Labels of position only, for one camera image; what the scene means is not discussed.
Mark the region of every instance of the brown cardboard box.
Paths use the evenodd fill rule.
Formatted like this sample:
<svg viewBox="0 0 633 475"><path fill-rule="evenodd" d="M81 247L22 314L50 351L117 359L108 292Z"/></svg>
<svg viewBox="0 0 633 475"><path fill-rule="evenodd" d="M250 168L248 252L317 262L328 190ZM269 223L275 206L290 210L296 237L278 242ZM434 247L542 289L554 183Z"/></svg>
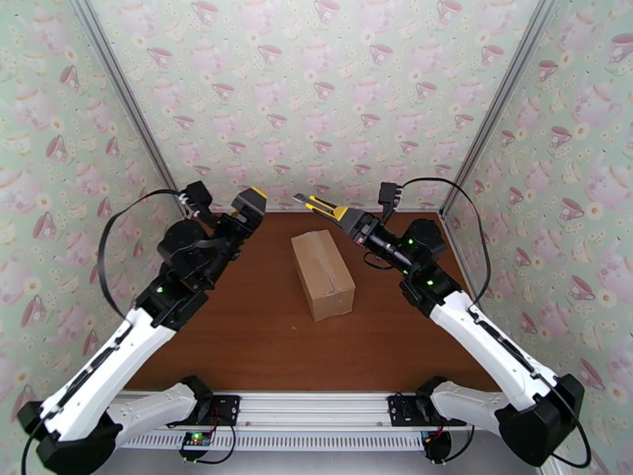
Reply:
<svg viewBox="0 0 633 475"><path fill-rule="evenodd" d="M294 262L314 321L349 313L356 285L329 231L292 238Z"/></svg>

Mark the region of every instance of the brown tabletop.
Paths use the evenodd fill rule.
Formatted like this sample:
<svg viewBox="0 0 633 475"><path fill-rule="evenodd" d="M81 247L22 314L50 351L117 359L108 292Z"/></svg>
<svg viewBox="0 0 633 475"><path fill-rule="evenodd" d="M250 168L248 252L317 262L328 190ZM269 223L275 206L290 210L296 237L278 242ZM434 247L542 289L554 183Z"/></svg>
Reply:
<svg viewBox="0 0 633 475"><path fill-rule="evenodd" d="M417 217L397 214L402 234ZM290 239L328 229L356 283L354 311L316 323ZM496 385L451 337L400 293L400 275L362 261L363 249L312 213L268 213L207 304L157 351L128 388L163 390L196 374L213 390L412 391L435 374L480 390ZM454 255L440 265L462 286Z"/></svg>

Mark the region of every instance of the floral wallpaper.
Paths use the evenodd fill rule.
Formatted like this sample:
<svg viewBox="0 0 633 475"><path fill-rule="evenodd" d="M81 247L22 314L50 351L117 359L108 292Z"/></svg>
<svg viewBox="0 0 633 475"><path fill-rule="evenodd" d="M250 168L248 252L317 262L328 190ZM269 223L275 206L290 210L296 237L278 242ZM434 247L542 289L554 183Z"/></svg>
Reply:
<svg viewBox="0 0 633 475"><path fill-rule="evenodd" d="M633 473L633 0L564 0L466 189L492 317L586 389L595 475ZM477 283L472 210L449 213ZM582 460L576 435L569 457Z"/></svg>
<svg viewBox="0 0 633 475"><path fill-rule="evenodd" d="M18 473L26 440L17 410L58 389L119 323L95 269L103 225L163 184L66 0L0 0L0 21L0 473L8 474ZM154 246L177 217L175 204L153 199L108 242L108 281L124 310L157 271Z"/></svg>
<svg viewBox="0 0 633 475"><path fill-rule="evenodd" d="M374 206L454 178L537 0L92 0L180 184ZM426 185L402 207L438 207Z"/></svg>

